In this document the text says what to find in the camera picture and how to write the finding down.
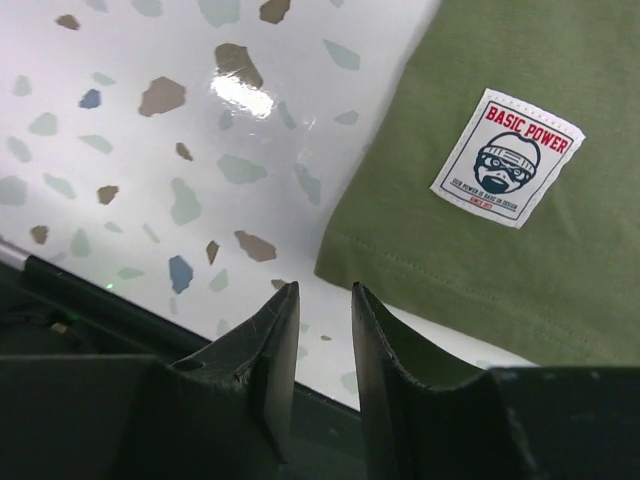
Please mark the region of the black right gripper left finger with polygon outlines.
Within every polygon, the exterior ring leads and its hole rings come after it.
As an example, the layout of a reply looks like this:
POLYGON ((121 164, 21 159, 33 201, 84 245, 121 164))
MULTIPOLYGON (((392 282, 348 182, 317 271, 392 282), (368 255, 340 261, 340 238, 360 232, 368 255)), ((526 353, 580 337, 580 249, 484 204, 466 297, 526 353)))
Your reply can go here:
POLYGON ((5 479, 274 479, 285 460, 299 286, 176 361, 97 352, 56 309, 1 315, 5 479))

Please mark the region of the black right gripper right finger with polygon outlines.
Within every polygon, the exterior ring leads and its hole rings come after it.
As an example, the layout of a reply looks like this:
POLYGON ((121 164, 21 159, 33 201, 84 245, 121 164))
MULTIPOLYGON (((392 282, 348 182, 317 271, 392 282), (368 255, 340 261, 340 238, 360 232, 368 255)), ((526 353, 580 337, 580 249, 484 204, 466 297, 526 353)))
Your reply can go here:
POLYGON ((635 367, 492 367, 449 354, 352 288, 371 479, 635 479, 635 367))

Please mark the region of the aluminium front frame rail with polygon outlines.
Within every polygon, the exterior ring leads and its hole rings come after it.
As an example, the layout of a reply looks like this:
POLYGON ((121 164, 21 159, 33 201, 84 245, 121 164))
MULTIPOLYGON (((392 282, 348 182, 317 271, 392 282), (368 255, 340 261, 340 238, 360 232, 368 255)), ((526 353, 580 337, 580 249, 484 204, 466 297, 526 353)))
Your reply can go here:
POLYGON ((22 272, 30 253, 4 239, 0 238, 0 262, 7 267, 22 272))

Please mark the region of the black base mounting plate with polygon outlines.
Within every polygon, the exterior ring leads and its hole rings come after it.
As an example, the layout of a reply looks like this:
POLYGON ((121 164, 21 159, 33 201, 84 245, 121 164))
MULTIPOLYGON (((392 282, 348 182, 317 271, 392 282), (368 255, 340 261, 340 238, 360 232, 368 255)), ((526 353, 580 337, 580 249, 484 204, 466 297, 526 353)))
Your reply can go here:
MULTIPOLYGON (((214 342, 111 292, 30 257, 22 272, 1 264, 1 315, 42 304, 87 333, 97 352, 146 354, 176 362, 214 342)), ((358 414, 294 379, 285 460, 274 479, 362 479, 358 414)))

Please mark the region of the olive green tank top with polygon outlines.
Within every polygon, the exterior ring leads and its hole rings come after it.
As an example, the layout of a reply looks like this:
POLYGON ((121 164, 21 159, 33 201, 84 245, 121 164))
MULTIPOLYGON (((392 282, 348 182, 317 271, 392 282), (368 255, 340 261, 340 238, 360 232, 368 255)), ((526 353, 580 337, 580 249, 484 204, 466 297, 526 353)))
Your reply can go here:
POLYGON ((638 3, 442 2, 315 272, 537 365, 637 365, 638 3))

